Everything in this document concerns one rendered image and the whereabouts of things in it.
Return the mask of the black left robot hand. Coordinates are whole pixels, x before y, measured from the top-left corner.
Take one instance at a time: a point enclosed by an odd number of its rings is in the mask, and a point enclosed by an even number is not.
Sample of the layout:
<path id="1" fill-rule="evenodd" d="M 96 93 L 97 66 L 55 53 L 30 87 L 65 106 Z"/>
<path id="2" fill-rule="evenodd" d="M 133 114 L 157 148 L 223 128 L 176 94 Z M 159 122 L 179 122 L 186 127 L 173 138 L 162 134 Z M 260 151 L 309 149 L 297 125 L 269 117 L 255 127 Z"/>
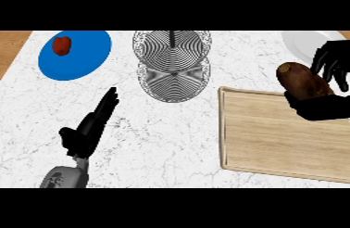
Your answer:
<path id="1" fill-rule="evenodd" d="M 61 129 L 62 146 L 66 149 L 68 156 L 89 158 L 95 153 L 105 124 L 109 121 L 118 103 L 117 88 L 111 87 L 95 111 L 84 116 L 77 129 L 68 127 Z"/>

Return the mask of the brown sweet potato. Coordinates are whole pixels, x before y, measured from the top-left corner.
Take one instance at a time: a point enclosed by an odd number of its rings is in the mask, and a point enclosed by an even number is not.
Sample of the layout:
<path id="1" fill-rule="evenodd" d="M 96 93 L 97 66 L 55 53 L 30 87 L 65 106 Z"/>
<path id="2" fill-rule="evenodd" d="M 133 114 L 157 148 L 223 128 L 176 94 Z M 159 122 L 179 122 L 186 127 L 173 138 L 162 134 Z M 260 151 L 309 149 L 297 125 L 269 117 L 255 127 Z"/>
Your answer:
<path id="1" fill-rule="evenodd" d="M 334 94 L 328 82 L 319 75 L 313 74 L 309 67 L 300 63 L 284 63 L 276 69 L 276 77 L 286 92 L 298 100 Z"/>

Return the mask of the pale wooden tray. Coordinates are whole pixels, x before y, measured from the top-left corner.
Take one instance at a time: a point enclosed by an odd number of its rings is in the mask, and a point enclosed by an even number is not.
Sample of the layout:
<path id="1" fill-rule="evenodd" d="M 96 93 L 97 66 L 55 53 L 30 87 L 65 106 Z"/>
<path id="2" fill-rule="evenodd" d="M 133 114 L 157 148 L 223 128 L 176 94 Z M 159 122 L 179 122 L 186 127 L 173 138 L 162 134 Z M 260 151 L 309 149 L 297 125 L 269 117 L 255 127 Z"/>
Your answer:
<path id="1" fill-rule="evenodd" d="M 350 120 L 304 120 L 279 93 L 219 88 L 220 166 L 350 183 Z"/>

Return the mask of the blue round plate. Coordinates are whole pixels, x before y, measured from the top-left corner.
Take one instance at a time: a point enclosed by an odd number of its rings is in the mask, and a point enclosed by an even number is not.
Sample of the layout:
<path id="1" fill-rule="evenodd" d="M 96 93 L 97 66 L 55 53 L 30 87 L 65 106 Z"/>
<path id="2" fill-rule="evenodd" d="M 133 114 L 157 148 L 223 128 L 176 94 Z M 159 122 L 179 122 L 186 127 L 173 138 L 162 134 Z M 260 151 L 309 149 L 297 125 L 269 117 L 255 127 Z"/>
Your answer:
<path id="1" fill-rule="evenodd" d="M 52 46 L 56 37 L 71 39 L 69 53 L 58 56 Z M 112 47 L 106 31 L 62 31 L 46 42 L 38 55 L 38 69 L 47 78 L 71 81 L 93 72 L 108 58 Z"/>

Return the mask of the red bell pepper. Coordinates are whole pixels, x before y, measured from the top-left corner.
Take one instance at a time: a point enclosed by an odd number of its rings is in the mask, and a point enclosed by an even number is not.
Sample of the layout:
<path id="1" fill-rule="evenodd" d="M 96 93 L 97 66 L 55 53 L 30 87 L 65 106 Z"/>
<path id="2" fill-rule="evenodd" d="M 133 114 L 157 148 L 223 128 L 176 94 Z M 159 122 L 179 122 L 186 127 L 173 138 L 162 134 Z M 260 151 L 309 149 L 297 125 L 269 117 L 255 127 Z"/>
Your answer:
<path id="1" fill-rule="evenodd" d="M 71 49 L 71 39 L 65 37 L 56 37 L 52 44 L 53 53 L 58 56 L 65 56 Z"/>

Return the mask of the white round plate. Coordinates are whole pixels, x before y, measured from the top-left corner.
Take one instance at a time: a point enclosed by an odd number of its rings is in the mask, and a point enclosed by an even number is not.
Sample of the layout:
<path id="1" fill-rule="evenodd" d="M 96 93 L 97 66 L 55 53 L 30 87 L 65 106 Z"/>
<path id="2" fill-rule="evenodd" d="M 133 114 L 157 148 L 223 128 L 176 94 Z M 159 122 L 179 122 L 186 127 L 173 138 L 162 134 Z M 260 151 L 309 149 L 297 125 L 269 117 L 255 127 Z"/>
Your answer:
<path id="1" fill-rule="evenodd" d="M 312 64 L 316 50 L 328 41 L 346 39 L 338 31 L 282 31 L 282 38 L 288 51 L 307 64 Z"/>

